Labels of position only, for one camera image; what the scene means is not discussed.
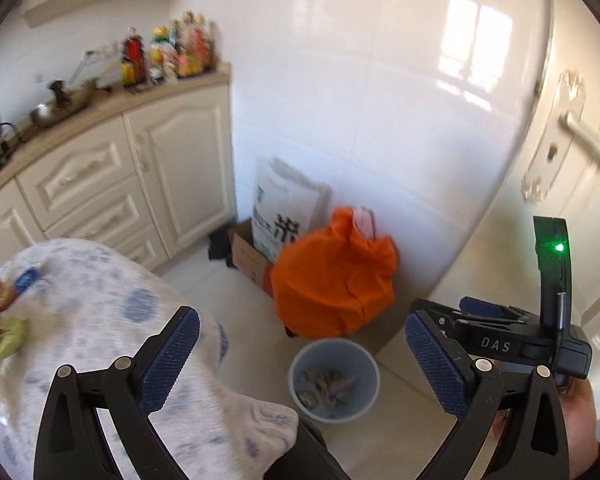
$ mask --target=cream cabinet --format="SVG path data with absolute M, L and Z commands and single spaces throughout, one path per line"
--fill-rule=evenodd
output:
M 135 173 L 122 118 L 62 144 L 18 176 L 43 229 L 126 176 Z
M 166 262 L 169 257 L 164 250 L 160 235 L 153 225 L 131 235 L 114 247 L 120 254 L 145 269 L 154 270 Z
M 149 270 L 160 266 L 235 215 L 229 124 L 221 82 L 129 104 L 92 127 L 82 122 L 52 150 L 39 142 L 40 155 L 0 190 L 0 266 L 54 238 L 98 242 Z
M 226 85 L 125 114 L 128 140 L 170 256 L 235 215 Z
M 14 254 L 44 240 L 18 185 L 11 180 L 0 190 L 0 266 Z
M 48 238 L 81 238 L 109 247 L 152 222 L 134 175 L 103 191 L 46 230 Z

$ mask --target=cabinet door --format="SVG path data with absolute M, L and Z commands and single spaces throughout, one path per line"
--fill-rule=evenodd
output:
M 235 215 L 228 86 L 136 110 L 125 124 L 170 256 Z
M 147 270 L 154 270 L 169 259 L 153 225 L 131 235 L 117 245 L 115 250 Z
M 36 224 L 14 180 L 0 190 L 0 266 L 45 235 Z

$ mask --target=das logo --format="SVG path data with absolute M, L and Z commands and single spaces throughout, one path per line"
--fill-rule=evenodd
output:
M 508 352 L 509 351 L 509 342 L 505 341 L 500 342 L 498 339 L 489 339 L 488 337 L 483 337 L 482 342 L 480 343 L 482 348 L 488 348 L 489 350 L 495 350 L 497 352 Z

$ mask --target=metal pivot screw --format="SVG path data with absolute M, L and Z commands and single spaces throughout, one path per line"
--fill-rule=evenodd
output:
M 119 357 L 116 359 L 114 366 L 118 370 L 126 370 L 127 368 L 129 368 L 131 366 L 131 359 L 128 357 Z
M 69 365 L 63 365 L 58 368 L 58 377 L 65 378 L 71 375 L 71 367 Z
M 478 359 L 475 362 L 475 367 L 481 372 L 490 372 L 493 368 L 493 365 L 491 364 L 491 361 L 487 359 Z
M 551 375 L 551 371 L 549 370 L 549 368 L 547 368 L 544 365 L 540 365 L 538 368 L 536 368 L 536 371 L 541 377 L 549 377 Z

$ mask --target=human hand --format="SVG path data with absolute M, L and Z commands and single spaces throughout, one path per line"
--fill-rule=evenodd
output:
M 596 406 L 587 380 L 574 379 L 568 391 L 559 397 L 569 446 L 569 476 L 573 480 L 589 470 L 598 459 L 600 444 L 596 437 Z M 497 439 L 502 435 L 505 423 L 504 412 L 498 412 L 491 427 Z

